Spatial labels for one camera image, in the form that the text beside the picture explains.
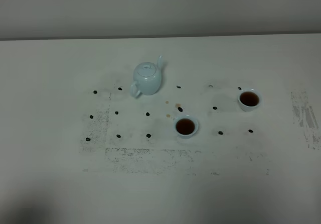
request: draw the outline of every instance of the teapot lid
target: teapot lid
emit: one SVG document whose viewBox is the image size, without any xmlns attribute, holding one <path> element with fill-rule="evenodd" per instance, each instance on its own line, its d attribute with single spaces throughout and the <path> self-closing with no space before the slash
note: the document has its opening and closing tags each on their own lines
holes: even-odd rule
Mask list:
<svg viewBox="0 0 321 224">
<path fill-rule="evenodd" d="M 138 74 L 143 77 L 150 77 L 156 72 L 156 67 L 151 62 L 143 62 L 139 64 L 136 69 Z"/>
</svg>

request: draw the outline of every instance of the tabletop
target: tabletop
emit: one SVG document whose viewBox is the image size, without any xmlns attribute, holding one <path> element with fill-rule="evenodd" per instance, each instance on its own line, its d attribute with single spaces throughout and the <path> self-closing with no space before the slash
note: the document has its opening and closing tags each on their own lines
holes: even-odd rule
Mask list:
<svg viewBox="0 0 321 224">
<path fill-rule="evenodd" d="M 68 223 L 320 223 L 320 49 L 320 34 L 0 42 L 0 196 L 59 182 Z M 159 55 L 160 89 L 131 97 Z M 242 111 L 240 88 L 262 105 Z"/>
</svg>

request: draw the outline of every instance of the tea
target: tea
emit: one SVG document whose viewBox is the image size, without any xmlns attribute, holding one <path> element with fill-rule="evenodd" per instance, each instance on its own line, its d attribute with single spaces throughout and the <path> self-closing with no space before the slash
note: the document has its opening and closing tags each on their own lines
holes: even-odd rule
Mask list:
<svg viewBox="0 0 321 224">
<path fill-rule="evenodd" d="M 189 119 L 182 119 L 176 123 L 176 130 L 182 135 L 189 135 L 195 129 L 195 124 Z"/>
<path fill-rule="evenodd" d="M 244 92 L 240 96 L 240 101 L 246 106 L 254 107 L 258 105 L 260 99 L 258 95 L 253 92 Z"/>
</svg>

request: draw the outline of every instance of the teapot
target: teapot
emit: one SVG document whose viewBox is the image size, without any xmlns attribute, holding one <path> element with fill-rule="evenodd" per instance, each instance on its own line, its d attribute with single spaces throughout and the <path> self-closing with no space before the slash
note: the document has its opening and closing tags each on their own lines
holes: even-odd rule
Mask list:
<svg viewBox="0 0 321 224">
<path fill-rule="evenodd" d="M 134 70 L 134 82 L 130 86 L 130 95 L 138 97 L 140 93 L 152 95 L 157 92 L 162 82 L 163 56 L 159 56 L 157 64 L 143 62 Z"/>
</svg>

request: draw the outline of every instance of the white wall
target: white wall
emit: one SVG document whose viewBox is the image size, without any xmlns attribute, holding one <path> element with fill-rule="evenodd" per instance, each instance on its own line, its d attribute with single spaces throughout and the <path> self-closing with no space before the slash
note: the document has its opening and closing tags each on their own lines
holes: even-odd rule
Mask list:
<svg viewBox="0 0 321 224">
<path fill-rule="evenodd" d="M 320 30 L 321 0 L 0 0 L 0 38 Z"/>
</svg>

